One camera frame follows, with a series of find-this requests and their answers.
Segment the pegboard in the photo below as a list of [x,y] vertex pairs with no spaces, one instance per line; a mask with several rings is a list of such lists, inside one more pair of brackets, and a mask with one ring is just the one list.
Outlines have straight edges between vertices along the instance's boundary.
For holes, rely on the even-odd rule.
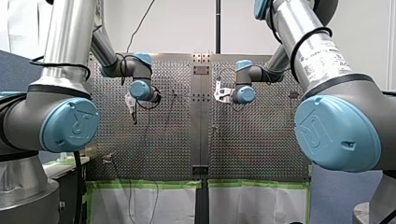
[[[238,60],[263,64],[263,57],[212,57],[212,91],[216,78],[233,87]],[[209,178],[308,180],[309,160],[294,136],[294,112],[302,89],[289,71],[280,83],[253,83],[257,99],[246,106],[212,102],[209,127]]]
[[[203,54],[196,55],[152,55],[152,84],[163,99],[153,110],[138,108],[136,125],[124,103],[132,80],[121,86],[91,62],[101,123],[88,178],[186,180],[193,178],[192,166],[201,164],[209,166],[209,178],[307,181],[309,161],[293,130],[300,98],[290,97],[302,91],[292,76],[272,85],[255,83],[256,102],[233,108],[214,101],[216,77],[231,88],[236,61],[263,64],[269,57],[206,54],[204,62]],[[197,65],[209,72],[197,75]],[[110,154],[113,162],[104,162]]]
[[[91,62],[92,99],[101,121],[89,179],[191,179],[191,61],[172,59],[153,57],[152,85],[163,98],[155,109],[138,107],[136,125],[124,102],[132,80],[121,86],[120,78],[102,77],[98,63]],[[112,162],[104,162],[109,155]]]

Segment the black cable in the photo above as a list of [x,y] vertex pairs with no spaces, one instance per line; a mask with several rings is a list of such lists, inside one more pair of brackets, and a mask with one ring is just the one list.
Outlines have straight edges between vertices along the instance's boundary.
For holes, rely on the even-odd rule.
[[295,67],[294,64],[295,64],[295,59],[297,56],[298,49],[305,42],[305,40],[309,39],[309,37],[311,37],[312,35],[323,33],[323,32],[327,32],[329,34],[329,36],[332,36],[332,29],[330,29],[328,27],[318,27],[318,28],[306,33],[305,35],[303,35],[303,37],[301,37],[301,39],[294,46],[294,49],[290,55],[290,70],[291,70],[291,74],[293,75],[293,77],[297,81],[297,83],[300,83],[300,82],[298,81],[296,71],[294,68]]
[[44,56],[40,56],[38,58],[32,59],[29,63],[32,65],[42,66],[42,67],[78,67],[82,68],[86,71],[85,80],[88,80],[91,76],[91,70],[89,67],[84,64],[77,63],[41,63],[39,60],[44,59]]
[[126,52],[127,52],[127,53],[129,53],[129,48],[131,47],[132,41],[134,40],[134,35],[136,35],[137,32],[139,31],[140,26],[142,26],[143,21],[145,20],[145,18],[146,18],[147,15],[149,14],[149,10],[151,9],[151,7],[152,7],[152,5],[154,4],[155,1],[156,1],[156,0],[152,0],[152,1],[151,1],[151,3],[149,4],[148,9],[147,9],[145,15],[143,16],[142,20],[139,22],[139,25],[137,26],[137,28],[136,28],[136,30],[134,31],[134,33],[131,35],[131,40],[129,41],[128,48],[126,49]]
[[127,63],[127,58],[134,58],[136,57],[134,55],[122,55],[120,53],[116,53],[117,56],[121,57],[121,63],[120,63],[120,73],[121,73],[121,86],[125,84],[125,78],[127,77],[128,74],[128,63]]
[[394,218],[396,218],[396,209],[393,210],[387,217],[385,217],[379,224],[388,224],[390,223]]
[[396,91],[382,91],[382,94],[388,96],[396,96]]
[[158,102],[155,103],[155,105],[152,106],[152,107],[143,106],[143,105],[140,104],[140,102],[139,102],[138,100],[136,100],[136,102],[137,102],[137,104],[138,104],[140,107],[142,107],[143,109],[145,109],[145,110],[152,110],[152,109],[156,108],[156,107],[160,104],[161,101],[158,101]]
[[279,42],[279,44],[282,44],[282,40],[279,38],[279,36],[277,35],[276,30],[275,30],[275,23],[274,23],[274,0],[270,0],[269,13],[270,13],[271,30],[272,30],[272,32],[273,32],[273,35],[274,35],[275,39],[277,40],[277,42]]
[[79,152],[73,152],[76,161],[76,171],[77,171],[77,201],[76,201],[76,213],[74,224],[78,224],[81,219],[81,208],[82,208],[82,165]]

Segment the green tape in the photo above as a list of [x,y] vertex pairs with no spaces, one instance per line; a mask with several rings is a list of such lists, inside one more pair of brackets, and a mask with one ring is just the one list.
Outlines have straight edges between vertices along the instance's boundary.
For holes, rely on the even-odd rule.
[[118,179],[111,181],[92,181],[93,189],[199,189],[201,181],[148,181]]
[[312,185],[311,183],[307,183],[306,188],[306,205],[305,205],[305,222],[309,224],[311,220],[311,193],[312,193]]
[[260,180],[208,180],[210,188],[258,187],[267,189],[307,189],[307,183],[288,183]]

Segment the metal frame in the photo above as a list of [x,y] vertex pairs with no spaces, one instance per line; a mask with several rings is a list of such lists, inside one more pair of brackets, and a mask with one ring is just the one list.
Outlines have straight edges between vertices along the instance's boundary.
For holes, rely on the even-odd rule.
[[[112,179],[115,177],[122,177],[122,178],[148,178],[148,176],[150,176],[151,179],[155,179],[155,180],[181,180],[181,179],[208,179],[208,178],[233,178],[233,179],[237,179],[237,178],[246,178],[246,179],[263,179],[263,180],[276,180],[276,181],[285,181],[285,182],[305,182],[305,181],[309,181],[309,176],[308,176],[308,165],[310,164],[309,160],[304,156],[303,152],[301,152],[298,147],[297,144],[293,145],[293,148],[291,149],[290,152],[288,152],[287,150],[284,150],[282,153],[283,154],[273,154],[273,155],[278,155],[278,156],[291,156],[291,157],[299,157],[299,160],[302,160],[301,163],[298,164],[298,166],[302,166],[300,167],[302,170],[299,173],[300,175],[298,176],[293,176],[297,173],[290,173],[290,175],[252,175],[252,174],[244,174],[244,175],[236,175],[236,174],[232,174],[230,173],[230,175],[216,175],[215,173],[212,173],[211,171],[211,164],[210,162],[212,162],[214,159],[211,159],[211,150],[210,150],[210,141],[212,141],[213,139],[211,139],[211,134],[213,132],[213,121],[215,121],[216,115],[213,114],[213,105],[216,104],[216,102],[214,102],[214,97],[213,97],[213,76],[215,74],[213,74],[213,72],[216,71],[216,68],[214,67],[214,65],[218,64],[218,63],[227,63],[228,66],[233,66],[230,65],[232,63],[234,63],[235,61],[241,60],[241,59],[247,59],[247,60],[251,60],[254,63],[260,63],[260,64],[264,64],[266,61],[269,60],[270,56],[259,56],[259,55],[215,55],[215,54],[202,54],[202,53],[194,53],[194,54],[152,54],[152,59],[153,61],[156,63],[158,62],[157,65],[154,64],[153,67],[153,83],[154,85],[156,84],[161,84],[161,82],[168,82],[167,88],[174,86],[176,87],[178,85],[178,78],[181,78],[181,76],[184,77],[184,80],[186,80],[185,76],[189,76],[189,83],[188,84],[181,84],[181,85],[190,85],[190,86],[184,86],[183,88],[190,88],[189,90],[186,90],[184,93],[182,94],[188,94],[188,95],[184,95],[181,96],[181,98],[183,99],[177,99],[179,102],[181,103],[181,106],[186,106],[186,108],[189,109],[189,119],[186,119],[186,117],[184,117],[183,122],[188,122],[189,124],[183,124],[183,125],[188,125],[189,126],[189,131],[183,134],[186,134],[185,137],[189,137],[190,138],[190,143],[189,143],[189,152],[190,155],[187,154],[183,154],[184,156],[189,156],[189,167],[185,167],[182,168],[184,170],[183,174],[184,175],[177,175],[177,176],[170,176],[170,175],[166,175],[169,174],[170,170],[169,169],[174,169],[174,167],[171,167],[171,163],[164,163],[164,161],[162,161],[161,159],[158,158],[153,158],[151,162],[149,162],[148,164],[144,164],[144,166],[146,166],[145,168],[141,168],[143,170],[141,170],[143,173],[141,173],[141,175],[132,175],[131,172],[133,172],[135,169],[138,169],[138,166],[136,166],[136,163],[141,163],[143,164],[144,162],[142,162],[142,158],[137,159],[134,156],[131,156],[132,154],[122,154],[117,156],[117,154],[120,154],[120,151],[124,151],[124,153],[127,152],[127,150],[123,149],[120,150],[119,152],[117,151],[116,148],[106,148],[109,147],[111,145],[110,144],[103,144],[103,141],[107,141],[107,142],[112,142],[113,145],[115,146],[117,144],[115,144],[115,142],[117,142],[117,140],[115,141],[114,139],[101,139],[103,137],[103,133],[101,133],[101,130],[99,130],[99,134],[97,136],[97,142],[99,143],[99,150],[98,150],[98,158],[96,158],[95,160],[93,160],[93,163],[91,165],[91,168],[89,168],[89,172],[88,172],[88,177],[90,180],[98,180],[98,179]],[[158,66],[162,66],[164,64],[180,64],[183,63],[184,67],[183,71],[180,73],[180,71],[169,71],[169,69],[171,69],[171,67],[166,67],[166,68],[161,68]],[[207,67],[209,69],[209,75],[203,74],[203,75],[195,75],[194,74],[194,67],[195,66],[203,66],[203,67]],[[109,119],[109,115],[106,111],[104,112],[104,114],[102,115],[103,118],[103,122],[104,123],[108,123],[108,122],[114,122],[114,125],[112,126],[113,130],[107,130],[107,132],[116,132],[120,135],[122,135],[123,137],[120,138],[120,141],[125,141],[125,139],[123,138],[132,138],[131,135],[128,135],[131,132],[136,132],[136,130],[138,130],[139,132],[143,132],[145,131],[145,127],[146,127],[146,122],[148,120],[148,112],[144,111],[142,109],[139,108],[139,120],[140,120],[140,126],[139,124],[137,126],[134,127],[133,123],[130,122],[130,124],[125,125],[125,122],[128,122],[128,119],[125,118],[125,116],[129,116],[129,115],[125,115],[128,112],[128,109],[126,107],[126,105],[123,104],[123,95],[124,93],[126,93],[127,88],[129,87],[130,84],[130,79],[127,80],[126,84],[124,87],[120,86],[120,81],[117,78],[108,78],[106,80],[104,80],[104,77],[101,77],[99,74],[99,69],[98,69],[98,64],[97,63],[91,63],[91,68],[92,71],[95,71],[93,74],[94,78],[95,78],[95,83],[94,83],[94,94],[93,94],[93,100],[98,104],[99,106],[99,111],[104,110],[104,109],[108,109],[108,108],[102,108],[103,106],[109,107],[115,107],[115,106],[119,106],[121,107],[119,110],[117,110],[117,113],[122,113],[122,114],[113,114],[114,117],[118,116],[118,120],[116,119],[116,121],[114,120],[114,117],[111,118],[111,120]],[[165,69],[165,73],[166,75],[162,74],[161,69]],[[232,72],[232,67],[227,67],[227,72],[231,73]],[[169,90],[164,90],[165,91],[165,100],[164,103],[166,103],[167,101],[170,101],[170,97],[171,97],[171,92]],[[120,102],[122,103],[117,103],[115,105],[103,105],[101,104],[99,101],[103,101],[104,99],[100,99],[100,97],[113,97],[114,99],[116,97],[120,97],[121,100]],[[299,104],[298,99],[295,99],[293,101],[293,108],[295,106],[297,106],[297,104]],[[157,112],[153,112],[156,114],[156,118],[160,119],[161,116],[163,116],[163,114],[169,112],[167,110],[169,110],[170,103],[167,102],[167,105],[163,105],[163,107],[156,108]],[[255,105],[249,105],[250,109],[254,109]],[[260,111],[257,110],[255,111],[255,113],[265,113],[265,111]],[[174,114],[172,115],[172,119],[173,120],[178,120],[178,118],[176,116],[183,116],[182,114],[178,113],[178,114]],[[290,123],[290,129],[288,129],[289,132],[292,131],[292,123]],[[238,130],[225,130],[227,132],[239,132]],[[281,138],[282,136],[272,136],[274,138]],[[128,139],[127,141],[129,141],[128,144],[132,144],[133,141],[131,139]],[[166,139],[166,141],[178,141],[177,139],[173,140],[172,138],[168,138]],[[157,145],[152,145],[153,147],[158,147],[161,143],[159,142]],[[179,146],[178,144],[180,144],[179,142],[175,142],[175,145],[173,145],[174,147]],[[125,145],[125,144],[118,144],[117,146],[120,147],[128,147],[131,145]],[[121,174],[118,174],[120,176],[118,176],[116,174],[116,172],[114,171],[114,167],[112,167],[111,164],[106,164],[106,158],[108,158],[108,156],[110,155],[111,157],[111,153],[115,152],[115,154],[113,155],[114,162],[116,163],[116,166],[119,166],[120,168],[119,171]],[[118,162],[118,158],[120,156],[125,156],[126,158],[123,158],[123,161],[121,163]],[[269,158],[266,160],[279,160],[282,158]],[[156,173],[158,171],[156,171],[155,167],[162,167],[161,169],[163,169],[163,172],[161,172],[161,175],[148,175],[151,173]],[[265,166],[263,167],[259,167],[257,166],[256,168],[255,164],[252,163],[251,165],[251,169],[262,169],[265,170]]]

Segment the wire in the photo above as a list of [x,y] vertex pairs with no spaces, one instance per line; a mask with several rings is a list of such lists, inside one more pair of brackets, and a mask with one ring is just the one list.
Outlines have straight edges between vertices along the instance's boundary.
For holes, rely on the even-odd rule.
[[[146,129],[145,129],[145,132],[144,132],[144,137],[143,137],[143,141],[144,141],[144,146],[145,146],[145,148],[147,148],[147,135],[148,135],[148,131],[149,131],[149,125],[150,125],[150,122],[151,122],[151,116],[150,116],[150,109],[148,110],[148,124],[147,124],[147,126],[146,126]],[[150,156],[151,156],[151,153],[149,153],[148,154],[148,156],[146,157],[146,162],[149,160],[149,158],[150,158]],[[154,184],[155,184],[155,187],[156,187],[156,191],[157,191],[157,193],[156,193],[156,197],[155,197],[155,203],[154,203],[154,207],[153,207],[153,209],[152,209],[152,213],[151,213],[151,219],[150,219],[150,221],[149,221],[149,223],[148,224],[151,224],[152,223],[152,221],[154,220],[154,217],[155,217],[155,211],[156,211],[156,209],[157,209],[157,203],[158,203],[158,198],[159,198],[159,196],[160,196],[160,188],[159,188],[159,186],[158,186],[158,183],[157,183],[157,181],[155,181],[153,178],[152,178],[152,176],[151,176],[151,172],[148,172],[148,178],[151,180],[151,181],[153,181],[154,182]]]
[[125,84],[125,78],[127,77],[128,74],[128,63],[127,63],[127,58],[136,58],[134,55],[122,55],[120,53],[116,53],[117,56],[121,57],[121,63],[120,63],[120,73],[121,73],[121,86]]
[[74,224],[78,224],[81,219],[81,208],[82,208],[82,165],[81,158],[79,156],[79,152],[75,151],[74,153],[75,161],[76,161],[76,171],[77,171],[77,201],[76,201],[76,213]]
[[382,94],[388,96],[396,96],[396,91],[382,91]]
[[136,100],[136,102],[137,102],[137,104],[138,104],[140,107],[142,107],[143,109],[145,109],[145,110],[152,110],[152,109],[156,108],[156,107],[160,104],[161,100],[158,101],[157,103],[155,103],[155,105],[152,106],[152,107],[143,106],[143,105],[140,104],[140,102],[139,102],[138,100]]
[[84,64],[78,63],[41,63],[39,60],[44,59],[44,56],[40,56],[38,58],[32,59],[29,63],[32,65],[42,66],[42,67],[78,67],[85,70],[85,80],[88,80],[91,76],[91,70],[89,67]]
[[129,48],[131,47],[132,42],[134,41],[134,35],[136,35],[137,32],[139,31],[140,26],[142,26],[143,21],[145,20],[145,18],[146,18],[147,15],[149,14],[149,10],[151,9],[151,7],[152,7],[152,5],[154,4],[155,1],[156,1],[156,0],[152,0],[152,1],[151,1],[151,3],[149,4],[148,9],[147,9],[145,15],[143,16],[142,20],[139,22],[139,25],[137,26],[137,28],[136,28],[136,30],[134,31],[134,33],[131,35],[131,40],[129,41],[128,48],[126,49],[126,52],[127,52],[127,53],[129,53]]
[[277,42],[279,42],[279,44],[282,44],[282,40],[280,39],[280,37],[277,35],[276,30],[275,30],[275,23],[274,23],[274,0],[270,0],[270,8],[269,8],[269,13],[270,13],[270,23],[271,23],[271,30],[273,32],[273,35],[275,37],[275,39],[277,40]]

